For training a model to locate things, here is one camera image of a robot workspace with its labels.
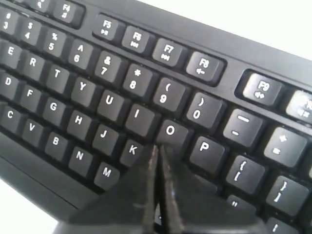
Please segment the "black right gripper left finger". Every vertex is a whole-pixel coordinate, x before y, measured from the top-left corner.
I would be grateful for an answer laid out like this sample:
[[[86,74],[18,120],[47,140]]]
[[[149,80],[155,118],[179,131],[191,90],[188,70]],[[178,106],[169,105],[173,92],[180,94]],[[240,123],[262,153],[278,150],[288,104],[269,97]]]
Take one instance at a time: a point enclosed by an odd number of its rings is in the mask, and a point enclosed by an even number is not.
[[[60,222],[56,234],[153,234],[158,147],[140,157],[108,191]]]

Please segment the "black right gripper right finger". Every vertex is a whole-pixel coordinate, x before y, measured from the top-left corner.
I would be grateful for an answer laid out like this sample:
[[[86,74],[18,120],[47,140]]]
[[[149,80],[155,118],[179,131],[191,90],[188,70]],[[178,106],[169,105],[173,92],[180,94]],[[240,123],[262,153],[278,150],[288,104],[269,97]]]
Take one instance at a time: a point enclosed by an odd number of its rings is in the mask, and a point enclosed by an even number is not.
[[[264,234],[256,215],[206,191],[173,145],[159,147],[161,211],[167,234]]]

